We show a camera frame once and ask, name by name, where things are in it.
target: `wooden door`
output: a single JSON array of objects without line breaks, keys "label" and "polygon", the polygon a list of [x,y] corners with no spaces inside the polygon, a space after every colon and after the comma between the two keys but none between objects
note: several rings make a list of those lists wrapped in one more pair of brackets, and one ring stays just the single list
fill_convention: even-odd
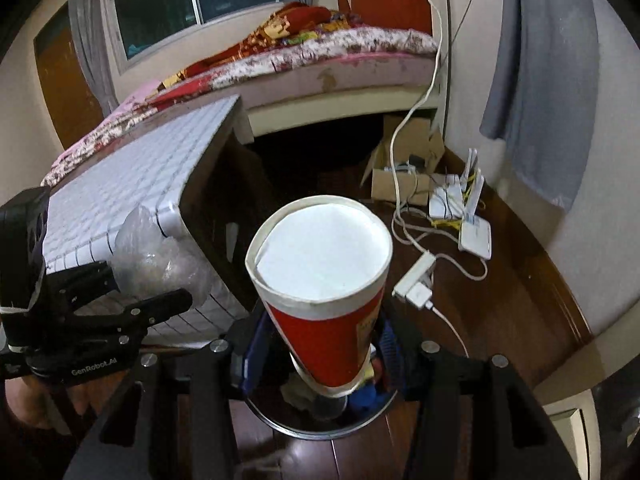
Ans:
[{"label": "wooden door", "polygon": [[67,149],[103,119],[76,57],[67,4],[39,32],[34,47],[44,101],[60,142]]}]

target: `cardboard box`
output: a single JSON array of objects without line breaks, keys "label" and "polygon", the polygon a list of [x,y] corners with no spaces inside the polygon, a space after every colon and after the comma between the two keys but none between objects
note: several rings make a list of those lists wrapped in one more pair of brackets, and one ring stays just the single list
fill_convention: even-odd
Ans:
[{"label": "cardboard box", "polygon": [[[383,137],[376,149],[371,153],[367,169],[360,183],[364,185],[371,175],[371,197],[376,200],[396,201],[394,176],[390,170],[389,144],[391,137],[402,122],[402,117],[386,115],[383,123]],[[431,121],[423,118],[413,118],[405,124],[398,133],[394,144],[394,159],[396,164],[406,162],[409,155],[418,155],[425,160],[425,170],[419,173],[418,186],[414,195],[409,199],[413,205],[425,206],[429,203],[429,193],[435,188],[430,177],[440,159],[444,155],[444,142],[439,131],[431,132]],[[397,172],[400,189],[400,200],[404,202],[415,188],[415,177],[412,174]]]}]

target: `baseboard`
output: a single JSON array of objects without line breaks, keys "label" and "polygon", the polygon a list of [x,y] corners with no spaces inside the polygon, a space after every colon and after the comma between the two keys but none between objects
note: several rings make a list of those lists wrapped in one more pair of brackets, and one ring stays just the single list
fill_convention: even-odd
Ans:
[{"label": "baseboard", "polygon": [[[464,170],[465,163],[448,148],[443,160],[452,173]],[[543,311],[562,312],[574,336],[575,350],[591,342],[589,325],[545,248],[494,189],[484,186],[482,200],[486,204],[482,216],[491,223],[492,232],[503,234],[503,250],[508,252],[513,269],[534,302]]]}]

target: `metal bolt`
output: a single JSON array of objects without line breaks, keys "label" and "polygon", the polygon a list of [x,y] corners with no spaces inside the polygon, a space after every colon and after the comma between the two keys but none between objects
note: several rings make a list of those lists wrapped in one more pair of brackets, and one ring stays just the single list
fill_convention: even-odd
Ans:
[{"label": "metal bolt", "polygon": [[440,345],[435,341],[423,341],[420,348],[427,354],[437,354],[440,351]]},{"label": "metal bolt", "polygon": [[225,352],[227,348],[229,348],[229,343],[224,339],[216,339],[209,345],[209,349],[216,354]]},{"label": "metal bolt", "polygon": [[140,363],[145,368],[149,368],[158,362],[158,356],[156,354],[144,354],[140,358]]},{"label": "metal bolt", "polygon": [[494,355],[491,358],[491,362],[498,368],[506,368],[509,365],[509,360],[504,355],[500,354]]}]

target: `plastic bag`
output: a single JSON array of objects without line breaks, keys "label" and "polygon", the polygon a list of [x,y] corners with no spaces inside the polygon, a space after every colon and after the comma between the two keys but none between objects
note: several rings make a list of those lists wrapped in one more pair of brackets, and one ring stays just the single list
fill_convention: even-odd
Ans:
[{"label": "plastic bag", "polygon": [[191,308],[205,302],[214,282],[210,263],[191,252],[184,242],[165,238],[144,206],[129,213],[120,228],[111,269],[124,294],[146,300],[184,288],[193,297]]}]

